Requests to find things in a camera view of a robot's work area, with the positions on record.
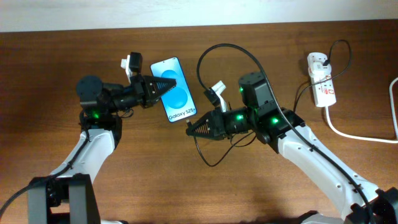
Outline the blue Samsung smartphone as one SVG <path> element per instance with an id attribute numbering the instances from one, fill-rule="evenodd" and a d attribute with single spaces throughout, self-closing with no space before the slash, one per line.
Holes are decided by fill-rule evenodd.
<path id="1" fill-rule="evenodd" d="M 161 97 L 165 114 L 169 122 L 174 123 L 197 113 L 192 94 L 177 57 L 153 63 L 150 70 L 155 77 L 171 78 L 176 86 Z"/>

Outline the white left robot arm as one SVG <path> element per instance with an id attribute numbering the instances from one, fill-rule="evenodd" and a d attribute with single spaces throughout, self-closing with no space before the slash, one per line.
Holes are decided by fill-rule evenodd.
<path id="1" fill-rule="evenodd" d="M 93 181 L 122 135 L 120 111 L 149 108 L 176 86 L 172 78 L 134 75 L 123 86 L 85 76 L 76 85 L 82 111 L 80 139 L 47 177 L 35 177 L 28 191 L 29 223 L 104 223 Z"/>

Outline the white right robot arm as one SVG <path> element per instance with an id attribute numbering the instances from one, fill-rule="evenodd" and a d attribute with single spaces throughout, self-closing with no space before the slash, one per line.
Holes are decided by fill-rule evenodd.
<path id="1" fill-rule="evenodd" d="M 381 190 L 336 157 L 303 119 L 279 107 L 264 74 L 241 77 L 239 87 L 244 107 L 215 108 L 188 122 L 186 134 L 219 141 L 253 131 L 260 142 L 304 172 L 340 213 L 333 218 L 310 211 L 299 217 L 300 223 L 397 223 L 397 189 Z"/>

